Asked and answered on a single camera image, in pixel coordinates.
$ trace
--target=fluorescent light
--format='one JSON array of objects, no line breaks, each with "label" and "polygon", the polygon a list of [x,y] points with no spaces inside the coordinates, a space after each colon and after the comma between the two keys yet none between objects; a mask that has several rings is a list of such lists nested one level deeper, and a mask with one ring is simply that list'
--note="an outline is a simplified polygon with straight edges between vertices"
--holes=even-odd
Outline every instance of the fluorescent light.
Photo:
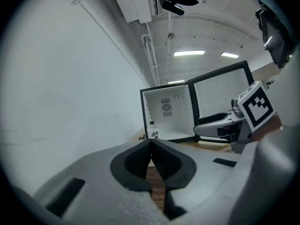
[{"label": "fluorescent light", "polygon": [[184,80],[179,80],[179,81],[174,81],[174,82],[168,82],[168,84],[172,84],[172,83],[182,83],[184,82]]},{"label": "fluorescent light", "polygon": [[205,51],[184,51],[184,52],[174,52],[174,57],[185,56],[185,55],[202,55]]},{"label": "fluorescent light", "polygon": [[230,57],[230,58],[238,58],[239,55],[231,54],[231,53],[222,53],[221,56]]}]

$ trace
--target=ceiling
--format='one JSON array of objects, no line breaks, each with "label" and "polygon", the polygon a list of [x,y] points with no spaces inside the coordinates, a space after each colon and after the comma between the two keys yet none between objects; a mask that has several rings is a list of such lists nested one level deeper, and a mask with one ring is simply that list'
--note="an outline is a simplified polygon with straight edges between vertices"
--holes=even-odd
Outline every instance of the ceiling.
[{"label": "ceiling", "polygon": [[[150,23],[161,85],[249,61],[263,51],[262,35],[255,18],[259,8],[257,1],[207,0],[205,4],[182,8],[183,16],[171,13],[170,26],[166,10],[153,16]],[[173,39],[167,37],[170,32],[175,34]],[[191,50],[205,50],[205,54],[173,56],[174,52]],[[222,52],[237,54],[239,58],[221,57]]]}]

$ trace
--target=white wall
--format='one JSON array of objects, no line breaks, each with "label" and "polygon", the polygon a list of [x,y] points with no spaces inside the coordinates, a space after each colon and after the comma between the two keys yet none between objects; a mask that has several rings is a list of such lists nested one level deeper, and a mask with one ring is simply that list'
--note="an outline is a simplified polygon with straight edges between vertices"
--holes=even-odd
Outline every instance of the white wall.
[{"label": "white wall", "polygon": [[261,49],[256,56],[248,61],[250,71],[253,72],[273,61],[269,51]]},{"label": "white wall", "polygon": [[268,79],[271,76],[278,75],[280,72],[281,70],[279,67],[274,62],[271,62],[259,69],[252,71],[251,73],[255,81],[261,81]]},{"label": "white wall", "polygon": [[147,30],[141,24],[126,23],[116,0],[81,0],[80,4],[93,16],[105,33],[124,54],[140,77],[145,77],[149,86],[154,86],[141,36]]},{"label": "white wall", "polygon": [[268,98],[283,126],[300,125],[300,47],[268,89]]},{"label": "white wall", "polygon": [[143,126],[139,90],[148,85],[135,55],[72,1],[27,0],[0,47],[1,161],[30,195]]},{"label": "white wall", "polygon": [[275,76],[271,76],[266,79],[263,79],[262,84],[263,84],[264,88],[266,90],[268,90],[275,83],[275,81],[278,79],[278,77],[279,77],[279,74],[275,75]]}]

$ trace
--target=air conditioner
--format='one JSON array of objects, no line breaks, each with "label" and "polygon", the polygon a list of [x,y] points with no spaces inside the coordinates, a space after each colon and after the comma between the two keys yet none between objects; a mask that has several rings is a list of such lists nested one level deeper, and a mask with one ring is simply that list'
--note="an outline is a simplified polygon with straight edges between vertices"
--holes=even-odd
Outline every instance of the air conditioner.
[{"label": "air conditioner", "polygon": [[157,0],[116,0],[126,22],[139,20],[140,23],[151,22],[152,15],[161,13]]}]

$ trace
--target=product label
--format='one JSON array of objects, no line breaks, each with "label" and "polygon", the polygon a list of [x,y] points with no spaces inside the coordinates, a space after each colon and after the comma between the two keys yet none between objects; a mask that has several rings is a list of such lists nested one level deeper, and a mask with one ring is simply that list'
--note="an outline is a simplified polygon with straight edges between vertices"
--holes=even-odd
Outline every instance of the product label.
[{"label": "product label", "polygon": [[148,138],[149,139],[158,139],[158,130],[149,130],[148,131]]}]

